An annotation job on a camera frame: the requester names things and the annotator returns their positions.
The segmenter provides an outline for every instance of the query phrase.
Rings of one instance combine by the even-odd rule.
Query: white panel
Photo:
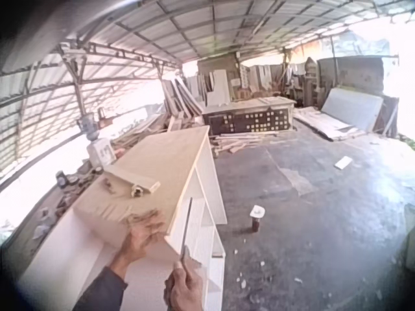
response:
[[[371,132],[382,103],[381,97],[336,87],[331,89],[322,112],[361,130]]]
[[[41,310],[72,310],[102,247],[69,209],[20,278],[19,288]]]
[[[215,163],[213,162],[210,144],[206,138],[199,159],[196,163],[196,171],[202,183],[206,195],[206,201],[216,224],[227,224],[225,207],[220,192]]]

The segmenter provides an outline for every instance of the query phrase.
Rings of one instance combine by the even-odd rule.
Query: stained floor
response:
[[[215,160],[228,216],[222,309],[415,310],[405,268],[415,152],[376,135],[332,143],[295,125]],[[353,162],[338,170],[343,156]],[[255,204],[267,211],[251,233]]]

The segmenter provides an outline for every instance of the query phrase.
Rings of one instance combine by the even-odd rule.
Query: furniture piece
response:
[[[253,98],[219,107],[206,107],[205,124],[210,135],[285,131],[292,128],[295,101],[285,97]]]
[[[147,249],[126,275],[121,310],[167,309],[164,281],[185,244],[204,280],[204,310],[221,310],[225,252],[216,224],[226,224],[222,196],[208,139],[208,126],[144,138],[114,165],[158,180],[152,194],[131,198],[131,185],[104,173],[81,195],[49,234],[19,280],[42,310],[71,310],[78,297],[109,263],[127,233],[125,219],[159,209],[164,240]],[[105,188],[108,178],[115,193]]]

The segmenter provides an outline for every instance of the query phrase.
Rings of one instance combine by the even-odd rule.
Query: stack of wood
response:
[[[191,119],[202,115],[203,107],[195,100],[183,80],[177,76],[173,80],[163,80],[161,83],[165,95],[165,107],[169,115]]]
[[[114,150],[131,149],[131,147],[135,146],[144,137],[164,132],[166,120],[167,115],[165,113],[153,114],[147,120],[138,124],[135,128],[132,128],[130,131],[122,134],[122,136],[113,139],[111,141],[111,145]]]
[[[211,148],[217,157],[220,152],[228,151],[234,154],[243,148],[253,148],[264,142],[269,142],[275,137],[277,137],[275,131],[220,134],[211,137]]]

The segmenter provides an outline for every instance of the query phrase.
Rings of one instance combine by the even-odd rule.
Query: metal roof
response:
[[[74,126],[83,109],[116,111],[120,98],[158,78],[155,63],[166,72],[227,52],[249,58],[350,19],[414,8],[411,0],[129,3],[74,31],[34,64],[0,73],[0,171]]]

